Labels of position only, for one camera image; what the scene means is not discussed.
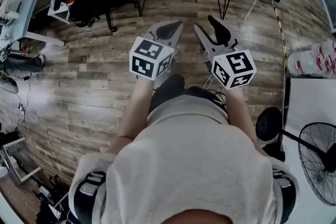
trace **cable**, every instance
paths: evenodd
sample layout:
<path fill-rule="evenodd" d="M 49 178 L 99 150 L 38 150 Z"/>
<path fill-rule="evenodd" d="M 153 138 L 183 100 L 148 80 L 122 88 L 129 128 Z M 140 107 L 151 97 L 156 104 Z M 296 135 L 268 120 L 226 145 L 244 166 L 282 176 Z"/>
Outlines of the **cable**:
<path fill-rule="evenodd" d="M 23 116 L 23 119 L 22 120 L 19 120 L 19 121 L 16 121 L 16 117 L 15 117 L 15 123 L 16 123 L 16 127 L 15 129 L 17 130 L 18 126 L 19 126 L 19 123 L 24 123 L 26 120 L 26 113 L 24 113 L 24 116 Z"/>
<path fill-rule="evenodd" d="M 30 76 L 29 76 L 29 79 L 28 79 L 29 90 L 28 90 L 28 93 L 27 93 L 27 105 L 24 107 L 24 109 L 25 109 L 26 107 L 28 107 L 28 102 L 29 102 L 28 95 L 29 95 L 29 93 L 30 93 L 30 78 L 31 78 L 31 75 L 32 75 L 32 73 L 30 73 Z"/>
<path fill-rule="evenodd" d="M 241 23 L 240 27 L 238 28 L 237 36 L 240 35 L 240 32 L 241 32 L 241 30 L 242 30 L 242 28 L 243 28 L 243 26 L 246 22 L 246 19 L 247 19 L 248 15 L 250 15 L 250 13 L 251 13 L 252 9 L 254 8 L 254 6 L 256 5 L 256 3 L 257 3 L 257 0 L 254 0 L 250 9 L 248 10 L 247 14 L 245 15 L 245 18 L 244 18 L 243 22 Z"/>
<path fill-rule="evenodd" d="M 240 35 L 240 32 L 241 32 L 243 26 L 245 25 L 245 22 L 246 22 L 247 17 L 250 15 L 250 13 L 251 13 L 252 9 L 255 7 L 257 1 L 258 1 L 258 0 L 254 0 L 254 1 L 253 1 L 253 3 L 252 3 L 252 5 L 251 5 L 250 9 L 248 10 L 247 14 L 245 15 L 245 18 L 244 18 L 243 22 L 241 23 L 240 27 L 239 27 L 238 30 L 237 30 L 237 36 Z M 207 78 L 207 80 L 205 81 L 205 83 L 204 83 L 203 86 L 202 86 L 202 89 L 205 87 L 206 83 L 208 82 L 208 80 L 210 79 L 211 76 L 212 76 L 212 74 Z M 210 81 L 210 83 L 209 83 L 209 85 L 208 85 L 208 88 L 210 87 L 210 85 L 211 85 L 211 83 L 213 82 L 213 80 L 214 80 L 214 77 L 212 77 L 212 80 Z"/>
<path fill-rule="evenodd" d="M 3 83 L 0 83 L 0 85 L 3 85 L 5 83 L 10 83 L 10 81 L 4 81 Z"/>
<path fill-rule="evenodd" d="M 5 65 L 8 66 L 8 67 L 10 68 L 10 70 L 12 71 L 12 73 L 14 74 L 14 75 L 10 75 L 10 74 L 7 72 L 7 75 L 8 75 L 8 76 L 12 76 L 12 77 L 15 77 L 15 78 L 18 78 L 18 79 L 24 79 L 24 78 L 20 78 L 20 77 L 18 77 L 18 76 L 14 73 L 14 71 L 12 70 L 12 68 L 10 67 L 9 64 L 5 63 Z"/>
<path fill-rule="evenodd" d="M 15 94 L 16 97 L 18 97 L 20 99 L 20 104 L 22 104 L 22 99 L 20 98 L 20 96 L 18 96 L 17 94 Z"/>
<path fill-rule="evenodd" d="M 272 6 L 273 6 L 273 10 L 275 12 L 275 15 L 277 17 L 278 20 L 278 25 L 279 25 L 279 29 L 280 29 L 280 34 L 281 34 L 281 46 L 282 46 L 282 56 L 283 56 L 283 75 L 284 75 L 284 85 L 283 85 L 283 99 L 282 99 L 282 109 L 285 109 L 285 90 L 286 90 L 286 73 L 287 73 L 287 53 L 286 53 L 286 44 L 285 44 L 285 36 L 284 36 L 284 31 L 282 30 L 282 24 L 281 24 L 281 20 L 278 14 L 277 9 L 274 6 L 274 0 L 272 0 Z M 282 115 L 282 128 L 284 128 L 284 117 Z"/>
<path fill-rule="evenodd" d="M 225 102 L 225 100 L 224 100 L 224 98 L 223 98 L 223 96 L 225 96 L 224 93 L 219 92 L 219 91 L 216 91 L 216 90 L 213 90 L 213 89 L 207 89 L 207 91 L 213 91 L 213 92 L 215 92 L 215 93 L 214 93 L 214 94 L 215 94 L 215 97 L 217 97 L 219 100 L 221 100 L 221 102 L 222 102 L 223 104 L 226 104 L 226 102 Z"/>

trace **desk fan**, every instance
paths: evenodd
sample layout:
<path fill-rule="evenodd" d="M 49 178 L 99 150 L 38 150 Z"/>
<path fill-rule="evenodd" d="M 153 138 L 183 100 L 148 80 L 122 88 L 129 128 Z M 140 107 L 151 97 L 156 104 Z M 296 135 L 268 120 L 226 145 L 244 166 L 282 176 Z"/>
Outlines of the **desk fan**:
<path fill-rule="evenodd" d="M 280 110 L 267 108 L 257 120 L 256 133 L 263 141 L 270 141 L 278 134 L 278 141 L 282 141 L 282 135 L 297 141 L 301 165 L 310 187 L 323 203 L 336 206 L 335 125 L 310 123 L 303 127 L 297 137 L 282 129 Z"/>

